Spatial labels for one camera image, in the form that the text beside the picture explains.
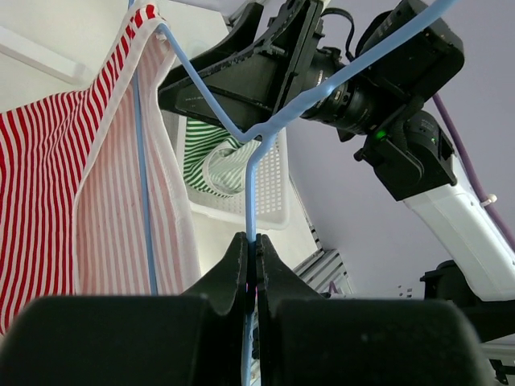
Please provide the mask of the blue wire hanger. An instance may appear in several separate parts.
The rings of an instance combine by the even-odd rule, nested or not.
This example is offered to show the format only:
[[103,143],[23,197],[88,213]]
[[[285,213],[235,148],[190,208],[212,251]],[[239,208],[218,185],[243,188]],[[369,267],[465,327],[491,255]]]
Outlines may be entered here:
[[[170,28],[166,23],[160,23],[157,27],[158,37],[168,41],[174,49],[181,64],[187,70],[187,74],[192,78],[194,84],[205,97],[208,105],[216,116],[221,120],[222,125],[240,142],[248,142],[257,136],[262,136],[261,145],[250,156],[245,172],[245,231],[249,247],[249,257],[247,262],[256,262],[256,199],[255,199],[255,174],[259,162],[266,155],[270,147],[274,144],[278,132],[307,109],[311,108],[316,102],[321,101],[336,89],[337,86],[350,80],[369,65],[374,64],[383,56],[389,54],[395,48],[401,46],[408,39],[413,38],[417,33],[430,26],[436,19],[440,18],[451,6],[458,1],[434,1],[421,14],[415,16],[404,27],[400,27],[390,37],[387,37],[377,46],[358,59],[353,60],[348,66],[340,69],[335,75],[328,77],[320,85],[301,92],[286,107],[280,109],[275,115],[264,123],[253,125],[246,133],[241,133],[231,121],[227,113],[220,104],[215,101],[214,96],[208,91],[208,87],[201,80],[200,75],[193,68],[189,59],[181,49]],[[240,385],[251,385],[251,348],[253,338],[253,317],[256,304],[256,274],[251,273],[246,279],[246,295],[249,296],[250,310],[245,311],[245,328],[242,348]]]

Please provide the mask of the red striped tank top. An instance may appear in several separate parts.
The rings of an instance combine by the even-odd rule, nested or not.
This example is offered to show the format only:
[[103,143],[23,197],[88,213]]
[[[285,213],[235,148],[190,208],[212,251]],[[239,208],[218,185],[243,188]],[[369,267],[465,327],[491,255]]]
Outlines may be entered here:
[[48,295],[180,294],[200,278],[157,89],[175,62],[137,1],[93,82],[1,115],[1,330]]

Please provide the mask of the green striped tank top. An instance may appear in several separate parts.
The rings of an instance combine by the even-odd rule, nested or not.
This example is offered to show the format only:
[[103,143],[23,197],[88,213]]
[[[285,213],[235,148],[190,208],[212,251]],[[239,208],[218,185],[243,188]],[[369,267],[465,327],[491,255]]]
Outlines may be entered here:
[[193,118],[186,122],[183,178],[192,189],[228,198],[245,190],[250,156],[260,142],[239,142],[229,131]]

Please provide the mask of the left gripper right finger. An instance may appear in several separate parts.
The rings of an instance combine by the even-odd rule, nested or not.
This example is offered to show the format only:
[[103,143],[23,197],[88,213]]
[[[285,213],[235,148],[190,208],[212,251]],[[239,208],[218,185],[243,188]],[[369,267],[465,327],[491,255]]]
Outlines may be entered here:
[[256,254],[257,297],[266,303],[271,318],[284,302],[324,300],[281,260],[267,235],[257,234]]

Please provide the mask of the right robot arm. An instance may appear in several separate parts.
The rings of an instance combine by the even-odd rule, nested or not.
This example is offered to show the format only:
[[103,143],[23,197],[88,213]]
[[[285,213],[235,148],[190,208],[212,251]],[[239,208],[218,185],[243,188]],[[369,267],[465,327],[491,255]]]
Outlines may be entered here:
[[321,47],[320,1],[289,1],[256,36],[256,2],[215,47],[172,69],[161,109],[265,139],[296,118],[365,137],[355,153],[451,256],[423,277],[427,298],[453,301],[480,338],[514,332],[514,240],[479,195],[452,128],[425,103],[464,65],[461,39],[442,20],[446,1],[403,1],[379,14],[356,51]]

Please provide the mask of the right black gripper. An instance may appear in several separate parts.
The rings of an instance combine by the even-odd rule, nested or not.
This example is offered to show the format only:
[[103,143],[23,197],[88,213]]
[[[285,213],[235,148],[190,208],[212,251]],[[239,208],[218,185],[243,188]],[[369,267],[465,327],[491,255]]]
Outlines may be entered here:
[[[321,1],[287,1],[269,19],[268,31],[254,37],[263,6],[251,2],[237,25],[216,46],[191,59],[193,68],[241,131],[264,122],[298,96],[323,37]],[[284,51],[279,55],[272,49]],[[179,65],[159,86],[159,107],[212,125],[220,119]]]

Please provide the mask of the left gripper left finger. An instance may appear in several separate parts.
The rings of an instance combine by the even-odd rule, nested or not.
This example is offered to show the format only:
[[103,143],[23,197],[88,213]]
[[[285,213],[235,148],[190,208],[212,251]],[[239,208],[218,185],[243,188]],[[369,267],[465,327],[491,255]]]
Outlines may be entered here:
[[246,234],[237,232],[221,260],[182,295],[203,298],[216,314],[228,315],[245,296],[247,265]]

